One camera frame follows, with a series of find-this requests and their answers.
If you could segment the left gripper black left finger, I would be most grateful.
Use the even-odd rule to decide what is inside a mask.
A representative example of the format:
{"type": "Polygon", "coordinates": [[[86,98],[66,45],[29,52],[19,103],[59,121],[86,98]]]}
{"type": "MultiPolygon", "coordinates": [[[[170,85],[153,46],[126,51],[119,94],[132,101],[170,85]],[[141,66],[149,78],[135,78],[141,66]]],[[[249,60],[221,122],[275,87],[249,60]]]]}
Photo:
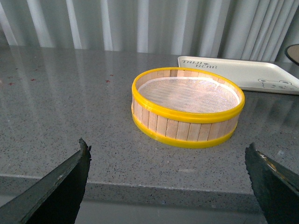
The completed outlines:
{"type": "Polygon", "coordinates": [[[0,208],[2,224],[73,224],[85,194],[91,147],[80,150],[0,208]]]}

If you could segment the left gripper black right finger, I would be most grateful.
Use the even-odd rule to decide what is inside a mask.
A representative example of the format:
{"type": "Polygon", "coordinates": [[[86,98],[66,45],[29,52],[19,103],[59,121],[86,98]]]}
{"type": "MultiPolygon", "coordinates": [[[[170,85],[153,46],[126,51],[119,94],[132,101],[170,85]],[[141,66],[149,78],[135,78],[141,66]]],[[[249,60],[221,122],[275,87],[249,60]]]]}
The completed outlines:
{"type": "Polygon", "coordinates": [[[299,175],[256,150],[245,149],[251,187],[269,224],[299,222],[299,175]]]}

